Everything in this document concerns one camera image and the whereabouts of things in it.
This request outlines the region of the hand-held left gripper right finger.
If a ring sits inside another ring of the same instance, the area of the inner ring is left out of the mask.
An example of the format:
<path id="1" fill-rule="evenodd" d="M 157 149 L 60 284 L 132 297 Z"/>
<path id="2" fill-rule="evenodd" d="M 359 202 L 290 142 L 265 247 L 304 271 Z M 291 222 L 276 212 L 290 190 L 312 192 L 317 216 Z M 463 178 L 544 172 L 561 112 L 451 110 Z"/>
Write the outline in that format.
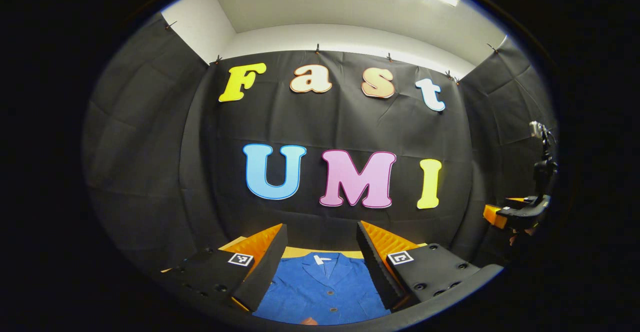
<path id="1" fill-rule="evenodd" d="M 466 298 L 502 272 L 498 264 L 478 267 L 438 243 L 418 245 L 366 221 L 356 239 L 382 304 L 400 311 L 452 295 Z"/>

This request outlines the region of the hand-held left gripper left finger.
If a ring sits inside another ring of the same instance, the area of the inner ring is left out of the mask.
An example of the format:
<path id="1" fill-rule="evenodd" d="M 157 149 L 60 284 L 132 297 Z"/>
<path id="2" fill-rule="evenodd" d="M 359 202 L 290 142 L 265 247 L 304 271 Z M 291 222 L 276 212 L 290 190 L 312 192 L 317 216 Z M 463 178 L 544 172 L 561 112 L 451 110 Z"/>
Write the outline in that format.
<path id="1" fill-rule="evenodd" d="M 206 312 L 221 308 L 255 312 L 288 244 L 288 228 L 279 223 L 226 248 L 206 247 L 161 273 L 161 284 Z"/>

